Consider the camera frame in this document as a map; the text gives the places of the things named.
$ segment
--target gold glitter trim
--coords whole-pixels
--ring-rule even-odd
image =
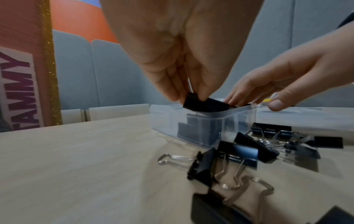
[[[58,80],[56,78],[50,0],[41,0],[41,4],[39,7],[41,8],[41,14],[42,14],[43,49],[44,49],[45,60],[46,60],[45,63],[48,72],[49,95],[51,99],[50,101],[51,109],[52,109],[51,125],[61,125],[62,114],[60,111]]]

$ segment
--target chair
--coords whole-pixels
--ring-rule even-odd
[[[61,113],[63,124],[74,124],[85,121],[85,117],[82,117],[82,110],[80,109],[62,110]]]
[[[150,113],[149,104],[133,104],[123,106],[111,107],[95,107],[88,110],[91,121],[98,121],[104,119],[129,117]]]

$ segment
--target plastic container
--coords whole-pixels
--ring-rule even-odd
[[[216,113],[198,113],[182,105],[151,105],[150,126],[166,135],[201,147],[216,147],[220,140],[233,141],[237,132],[246,133],[256,121],[256,105]]]
[[[273,112],[268,107],[258,107],[257,122],[304,128],[354,130],[354,118],[340,112],[340,108],[320,107],[290,107],[280,112]]]

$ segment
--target orange wall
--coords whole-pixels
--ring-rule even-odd
[[[76,34],[89,42],[100,39],[118,43],[101,8],[78,0],[51,0],[54,30]]]

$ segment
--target table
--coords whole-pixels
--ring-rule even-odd
[[[199,150],[152,131],[148,115],[0,133],[1,223],[191,223],[207,187],[157,158]],[[319,152],[318,172],[281,158],[243,171],[275,187],[264,223],[314,223],[333,205],[354,214],[354,147]],[[236,204],[254,212],[261,190]]]

